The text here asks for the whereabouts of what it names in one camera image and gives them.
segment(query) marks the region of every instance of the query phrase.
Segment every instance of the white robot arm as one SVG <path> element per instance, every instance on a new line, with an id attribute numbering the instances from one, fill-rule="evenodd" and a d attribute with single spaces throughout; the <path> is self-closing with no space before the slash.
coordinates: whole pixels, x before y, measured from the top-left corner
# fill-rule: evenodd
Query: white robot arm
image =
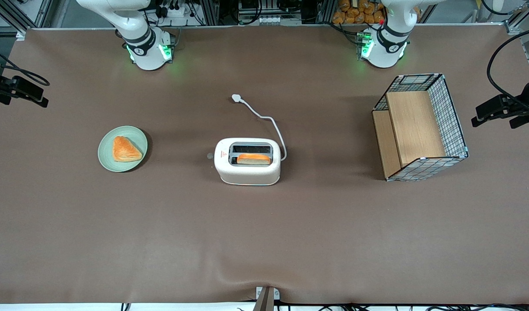
<path id="1" fill-rule="evenodd" d="M 385 23 L 379 28 L 365 30 L 370 40 L 363 48 L 361 57 L 372 65 L 388 68 L 403 57 L 407 38 L 417 22 L 415 6 L 433 5 L 444 0 L 382 0 L 387 14 Z"/>
<path id="2" fill-rule="evenodd" d="M 76 0 L 113 24 L 121 34 L 130 58 L 144 70 L 159 69 L 172 60 L 173 46 L 168 32 L 150 27 L 142 12 L 151 0 Z"/>

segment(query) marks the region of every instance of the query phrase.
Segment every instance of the wire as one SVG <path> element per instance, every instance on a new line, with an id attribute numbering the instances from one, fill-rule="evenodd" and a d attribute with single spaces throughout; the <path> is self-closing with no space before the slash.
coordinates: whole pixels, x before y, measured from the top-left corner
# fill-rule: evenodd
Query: wire
<path id="1" fill-rule="evenodd" d="M 523 107 L 527 108 L 529 110 L 529 105 L 521 102 L 520 100 L 518 100 L 516 97 L 512 96 L 510 93 L 508 93 L 507 91 L 503 90 L 502 87 L 498 86 L 497 83 L 495 83 L 495 81 L 493 80 L 493 77 L 491 76 L 491 66 L 493 65 L 493 61 L 495 60 L 495 57 L 497 56 L 497 54 L 499 53 L 499 51 L 502 50 L 502 48 L 504 48 L 507 44 L 511 43 L 512 41 L 520 38 L 520 37 L 523 37 L 525 35 L 529 34 L 529 30 L 526 30 L 525 32 L 523 33 L 519 33 L 517 35 L 515 35 L 514 37 L 508 39 L 507 41 L 503 42 L 496 50 L 495 52 L 493 53 L 493 55 L 491 56 L 491 59 L 489 60 L 489 63 L 488 63 L 488 80 L 489 80 L 489 83 L 491 83 L 491 85 L 496 88 L 499 92 L 501 92 L 502 94 L 508 96 L 508 98 L 510 98 L 511 100 L 513 101 L 516 101 L 518 104 L 522 105 Z"/>
<path id="2" fill-rule="evenodd" d="M 251 112 L 253 112 L 257 117 L 259 117 L 261 119 L 271 120 L 272 121 L 272 124 L 274 125 L 274 128 L 276 128 L 276 132 L 278 133 L 278 136 L 280 137 L 280 142 L 282 143 L 282 147 L 284 148 L 284 156 L 280 159 L 280 161 L 284 161 L 288 157 L 288 150 L 286 150 L 286 144 L 284 143 L 284 138 L 282 138 L 282 134 L 280 133 L 280 129 L 278 129 L 278 126 L 276 125 L 276 121 L 274 121 L 274 119 L 272 117 L 261 116 L 260 114 L 258 114 L 258 112 L 256 112 L 255 109 L 253 109 L 253 107 L 251 107 L 249 104 L 247 104 L 247 102 L 245 100 L 243 100 L 240 95 L 233 94 L 232 95 L 232 99 L 235 102 L 241 102 L 242 104 L 246 105 L 247 108 L 249 108 L 249 110 L 251 110 Z"/>
<path id="3" fill-rule="evenodd" d="M 197 10 L 195 9 L 195 6 L 193 4 L 193 2 L 191 1 L 186 1 L 186 4 L 188 5 L 188 7 L 190 8 L 190 11 L 194 14 L 194 18 L 195 20 L 197 20 L 197 22 L 201 25 L 201 26 L 204 26 L 205 23 L 203 23 L 203 21 L 201 20 L 201 18 L 199 17 L 199 14 L 197 14 Z"/>
<path id="4" fill-rule="evenodd" d="M 358 42 L 354 41 L 353 39 L 351 39 L 351 37 L 349 37 L 350 35 L 357 35 L 356 32 L 350 32 L 348 30 L 343 29 L 341 24 L 339 24 L 339 27 L 337 27 L 335 24 L 332 24 L 330 22 L 322 22 L 321 24 L 330 25 L 332 28 L 334 28 L 338 32 L 341 32 L 349 42 L 351 42 L 351 43 L 353 43 L 355 45 L 359 45 Z"/>
<path id="5" fill-rule="evenodd" d="M 485 8 L 489 11 L 489 12 L 492 12 L 493 14 L 495 15 L 502 15 L 502 16 L 506 16 L 506 15 L 511 15 L 512 14 L 512 11 L 511 12 L 507 12 L 507 13 L 501 13 L 501 12 L 497 12 L 496 10 L 490 8 L 485 0 L 481 0 L 481 3 L 485 6 Z"/>
<path id="6" fill-rule="evenodd" d="M 239 9 L 237 9 L 234 6 L 235 2 L 237 2 L 237 1 L 236 0 L 231 0 L 231 2 L 230 2 L 230 16 L 233 19 L 233 21 L 236 22 L 236 24 L 238 24 L 238 25 L 249 25 L 249 24 L 251 24 L 253 22 L 256 22 L 256 20 L 258 20 L 259 17 L 261 16 L 261 13 L 263 11 L 263 2 L 262 2 L 262 0 L 258 0 L 257 6 L 255 6 L 255 16 L 253 16 L 253 18 L 247 23 L 246 22 L 241 22 L 239 19 L 237 19 L 234 16 L 234 12 L 236 10 L 239 10 Z"/>
<path id="7" fill-rule="evenodd" d="M 3 55 L 2 53 L 0 53 L 0 57 L 4 59 L 7 63 L 11 64 L 11 66 L 1 65 L 2 68 L 20 71 L 21 73 L 23 73 L 23 75 L 29 77 L 32 81 L 38 83 L 39 85 L 49 86 L 49 81 L 47 81 L 47 79 L 45 79 L 41 75 L 20 68 L 19 66 L 15 65 L 12 61 L 10 61 L 7 57 L 5 57 L 5 55 Z"/>
<path id="8" fill-rule="evenodd" d="M 341 29 L 341 32 L 343 33 L 343 35 L 345 36 L 345 38 L 346 38 L 349 42 L 351 42 L 351 43 L 353 43 L 353 44 L 355 44 L 355 45 L 359 45 L 359 44 L 357 43 L 357 41 L 354 41 L 353 39 L 351 39 L 351 37 L 349 37 L 349 34 L 343 29 L 343 27 L 341 26 L 341 24 L 339 24 L 339 28 Z"/>
<path id="9" fill-rule="evenodd" d="M 500 15 L 500 16 L 512 15 L 512 14 L 514 14 L 514 13 L 516 12 L 516 10 L 519 10 L 520 8 L 523 8 L 523 6 L 526 6 L 526 8 L 529 8 L 529 3 L 528 3 L 528 4 L 524 4 L 523 6 L 518 6 L 517 8 L 515 8 L 515 9 L 509 11 L 509 12 L 501 13 L 501 12 L 497 12 L 497 11 L 495 11 L 494 9 L 490 8 L 490 7 L 486 4 L 485 0 L 481 0 L 481 3 L 485 6 L 485 8 L 486 8 L 489 12 L 491 12 L 491 13 L 493 13 L 493 14 L 495 14 L 495 15 Z"/>

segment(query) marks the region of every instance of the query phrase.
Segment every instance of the plate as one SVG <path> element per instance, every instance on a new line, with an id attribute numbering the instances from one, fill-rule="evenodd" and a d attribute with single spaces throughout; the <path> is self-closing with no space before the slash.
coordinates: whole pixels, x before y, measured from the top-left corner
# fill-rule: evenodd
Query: plate
<path id="1" fill-rule="evenodd" d="M 113 140 L 116 136 L 124 136 L 132 142 L 142 153 L 142 159 L 134 162 L 116 162 L 113 159 Z M 139 128 L 134 126 L 120 126 L 108 132 L 97 148 L 99 163 L 109 171 L 128 171 L 138 166 L 146 157 L 147 137 Z"/>

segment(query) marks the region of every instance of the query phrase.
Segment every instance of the white toaster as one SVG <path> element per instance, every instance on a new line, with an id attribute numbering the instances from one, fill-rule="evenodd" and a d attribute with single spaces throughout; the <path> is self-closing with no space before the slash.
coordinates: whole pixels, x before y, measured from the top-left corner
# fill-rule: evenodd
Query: white toaster
<path id="1" fill-rule="evenodd" d="M 268 156 L 269 165 L 239 165 L 240 154 Z M 280 179 L 280 146 L 266 138 L 225 138 L 215 148 L 215 167 L 221 179 L 232 185 L 268 186 Z"/>

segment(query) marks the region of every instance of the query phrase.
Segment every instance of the wooden board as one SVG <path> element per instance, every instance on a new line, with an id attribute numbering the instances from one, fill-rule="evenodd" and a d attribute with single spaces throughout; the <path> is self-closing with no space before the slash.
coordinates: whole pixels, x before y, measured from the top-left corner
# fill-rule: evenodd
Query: wooden board
<path id="1" fill-rule="evenodd" d="M 373 111 L 372 117 L 378 139 L 379 155 L 382 158 L 383 175 L 387 179 L 401 169 L 393 126 L 388 110 Z"/>
<path id="2" fill-rule="evenodd" d="M 417 158 L 445 157 L 428 92 L 388 92 L 386 97 L 401 167 Z"/>

